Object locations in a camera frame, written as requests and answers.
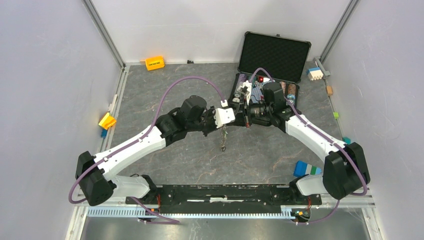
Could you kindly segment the metal keyring with tags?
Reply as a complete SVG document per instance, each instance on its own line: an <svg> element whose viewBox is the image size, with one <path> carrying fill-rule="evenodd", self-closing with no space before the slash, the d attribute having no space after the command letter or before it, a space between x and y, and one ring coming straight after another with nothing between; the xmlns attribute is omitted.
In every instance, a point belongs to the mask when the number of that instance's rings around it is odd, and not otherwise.
<svg viewBox="0 0 424 240"><path fill-rule="evenodd" d="M222 152L224 152L226 150L226 141L227 141L227 137L228 137L228 132L227 132L227 126L223 125L220 129L220 137L221 137L221 142L220 142L220 149Z"/></svg>

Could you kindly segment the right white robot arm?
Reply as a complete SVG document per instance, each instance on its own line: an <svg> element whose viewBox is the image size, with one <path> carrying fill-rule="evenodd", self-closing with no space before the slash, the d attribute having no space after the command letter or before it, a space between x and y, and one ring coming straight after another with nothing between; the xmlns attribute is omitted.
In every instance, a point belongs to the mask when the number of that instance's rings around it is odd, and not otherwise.
<svg viewBox="0 0 424 240"><path fill-rule="evenodd" d="M363 148L346 143L318 128L293 104L278 82L261 89L263 99L251 100L252 84L236 83L229 105L235 110L235 126L274 126L296 138L324 163L319 174L304 173L290 182L289 199L302 204L310 195L329 194L336 200L348 195L363 196L371 178Z"/></svg>

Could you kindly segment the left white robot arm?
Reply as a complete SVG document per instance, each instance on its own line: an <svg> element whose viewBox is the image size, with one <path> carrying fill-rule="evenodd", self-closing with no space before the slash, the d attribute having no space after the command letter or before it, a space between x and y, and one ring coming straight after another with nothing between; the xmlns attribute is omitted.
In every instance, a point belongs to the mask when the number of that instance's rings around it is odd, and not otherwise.
<svg viewBox="0 0 424 240"><path fill-rule="evenodd" d="M134 197L151 204L157 198L153 184L145 176L120 176L120 171L184 139L189 132L202 132L207 136L234 120L227 100L221 101L221 107L207 108L206 101L197 95L185 99L180 107L166 114L160 115L158 110L147 128L125 142L96 154L81 153L68 200L72 204L86 202L89 206L98 206L113 197Z"/></svg>

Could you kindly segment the orange chip stack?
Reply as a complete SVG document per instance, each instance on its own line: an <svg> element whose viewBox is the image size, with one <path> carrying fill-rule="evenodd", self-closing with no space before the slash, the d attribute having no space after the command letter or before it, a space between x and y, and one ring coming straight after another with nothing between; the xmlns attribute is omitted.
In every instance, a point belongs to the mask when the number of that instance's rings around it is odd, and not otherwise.
<svg viewBox="0 0 424 240"><path fill-rule="evenodd" d="M294 102L296 100L296 92L297 92L297 86L293 83L289 84L287 87L287 98Z"/></svg>

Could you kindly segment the black poker chip case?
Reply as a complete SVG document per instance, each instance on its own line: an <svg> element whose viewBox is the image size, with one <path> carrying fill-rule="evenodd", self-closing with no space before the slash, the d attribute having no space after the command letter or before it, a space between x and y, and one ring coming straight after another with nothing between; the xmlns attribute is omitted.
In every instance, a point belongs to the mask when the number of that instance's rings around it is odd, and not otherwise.
<svg viewBox="0 0 424 240"><path fill-rule="evenodd" d="M306 40L284 38L280 35L267 35L247 31L244 34L239 64L229 103L237 103L240 94L237 88L242 82L249 81L255 75L252 84L250 102L259 103L265 99L264 85L270 82L280 83L285 97L288 85L296 85L296 99L289 101L296 106L304 67L312 44Z"/></svg>

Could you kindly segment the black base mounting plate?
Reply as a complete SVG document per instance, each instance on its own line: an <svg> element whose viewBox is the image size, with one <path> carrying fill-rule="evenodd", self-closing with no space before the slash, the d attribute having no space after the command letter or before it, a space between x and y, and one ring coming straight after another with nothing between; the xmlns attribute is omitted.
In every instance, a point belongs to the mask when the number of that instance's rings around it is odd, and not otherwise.
<svg viewBox="0 0 424 240"><path fill-rule="evenodd" d="M320 206L319 194L303 196L286 184L164 184L139 201L161 214L277 214L282 206Z"/></svg>

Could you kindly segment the blue green white block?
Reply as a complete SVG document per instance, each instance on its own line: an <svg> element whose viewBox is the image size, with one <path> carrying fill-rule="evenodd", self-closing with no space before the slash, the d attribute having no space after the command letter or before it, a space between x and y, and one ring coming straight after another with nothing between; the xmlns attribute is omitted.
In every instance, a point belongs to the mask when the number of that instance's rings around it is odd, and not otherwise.
<svg viewBox="0 0 424 240"><path fill-rule="evenodd" d="M293 176L298 178L304 175L319 175L321 173L321 168L299 160L295 164Z"/></svg>

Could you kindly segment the white blue toy block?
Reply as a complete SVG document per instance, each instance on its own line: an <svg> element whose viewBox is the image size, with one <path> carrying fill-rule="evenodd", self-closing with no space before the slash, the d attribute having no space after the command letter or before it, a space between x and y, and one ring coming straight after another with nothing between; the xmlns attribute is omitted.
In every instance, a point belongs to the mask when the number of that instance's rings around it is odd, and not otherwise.
<svg viewBox="0 0 424 240"><path fill-rule="evenodd" d="M324 77L324 73L319 67L309 68L306 74L311 81L321 80Z"/></svg>

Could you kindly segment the tan wooden cube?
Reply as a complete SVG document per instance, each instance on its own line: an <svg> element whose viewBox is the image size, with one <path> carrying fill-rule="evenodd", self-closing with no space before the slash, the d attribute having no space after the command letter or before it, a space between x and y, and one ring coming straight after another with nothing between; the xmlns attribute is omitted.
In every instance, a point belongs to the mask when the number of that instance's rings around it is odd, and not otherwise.
<svg viewBox="0 0 424 240"><path fill-rule="evenodd" d="M332 96L333 95L333 88L331 87L331 86L327 86L326 87L326 92L327 92L327 95L330 97L330 96Z"/></svg>

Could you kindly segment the yellow orange toy block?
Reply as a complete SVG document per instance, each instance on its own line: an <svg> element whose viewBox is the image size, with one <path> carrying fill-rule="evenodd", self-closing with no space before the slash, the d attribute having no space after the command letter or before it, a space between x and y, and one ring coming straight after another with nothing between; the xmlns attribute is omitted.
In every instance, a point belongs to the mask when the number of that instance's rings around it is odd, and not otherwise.
<svg viewBox="0 0 424 240"><path fill-rule="evenodd" d="M104 129L108 130L113 127L117 123L117 120L110 114L110 112L106 112L105 115L100 119L98 125Z"/></svg>

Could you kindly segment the teal cube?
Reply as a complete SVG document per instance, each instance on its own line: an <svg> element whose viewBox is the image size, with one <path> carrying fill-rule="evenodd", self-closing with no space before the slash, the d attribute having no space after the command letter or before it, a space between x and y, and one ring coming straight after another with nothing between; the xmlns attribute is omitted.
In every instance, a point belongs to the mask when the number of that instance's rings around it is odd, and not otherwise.
<svg viewBox="0 0 424 240"><path fill-rule="evenodd" d="M346 136L344 136L343 138L342 138L342 140L343 140L343 142L345 142L346 144L351 144L351 139L349 138L349 137L346 137Z"/></svg>

